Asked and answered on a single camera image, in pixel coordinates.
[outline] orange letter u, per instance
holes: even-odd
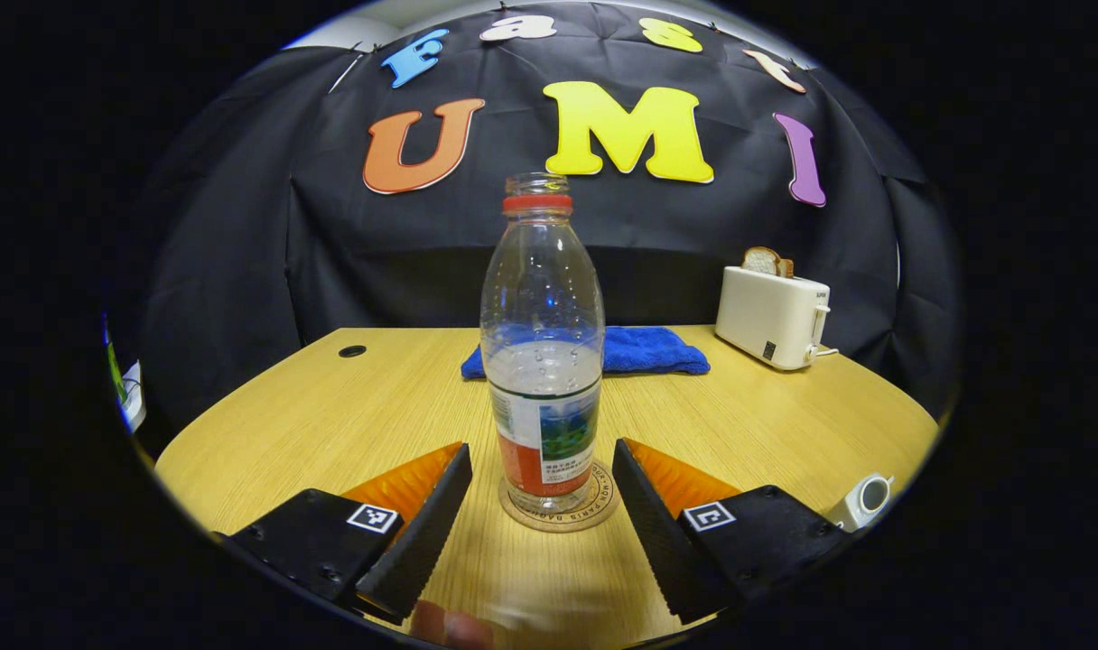
[[[401,164],[404,137],[408,127],[421,120],[419,111],[394,114],[369,127],[372,143],[363,159],[363,183],[380,194],[396,194],[428,188],[457,169],[470,138],[473,113],[484,105],[483,99],[459,99],[437,107],[441,116],[437,150],[421,165]]]

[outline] blue towel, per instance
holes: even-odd
[[[685,345],[668,327],[606,327],[605,374],[690,373],[706,374],[709,361],[694,346]],[[466,379],[484,378],[481,347],[461,365]]]

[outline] yellow letter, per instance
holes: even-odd
[[[694,123],[696,96],[676,88],[649,88],[631,114],[592,81],[561,81],[545,87],[557,99],[557,155],[546,160],[553,173],[596,173],[602,159],[590,150],[590,132],[597,136],[618,171],[628,173],[653,137],[653,156],[645,169],[659,178],[710,182],[714,168],[702,159]]]
[[[664,45],[665,48],[684,49],[686,53],[701,53],[702,44],[694,41],[694,33],[676,23],[659,21],[657,18],[641,18],[637,24],[643,26],[641,36]]]

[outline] screw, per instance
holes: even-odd
[[[337,584],[339,583],[339,572],[337,572],[336,569],[329,567],[329,564],[321,565],[321,576],[332,583],[337,583]]]

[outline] bread slice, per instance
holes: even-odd
[[[747,271],[769,272],[771,276],[777,274],[777,260],[781,257],[773,251],[773,248],[754,246],[746,251],[742,260],[742,268]]]
[[[777,260],[777,277],[794,277],[794,260]]]

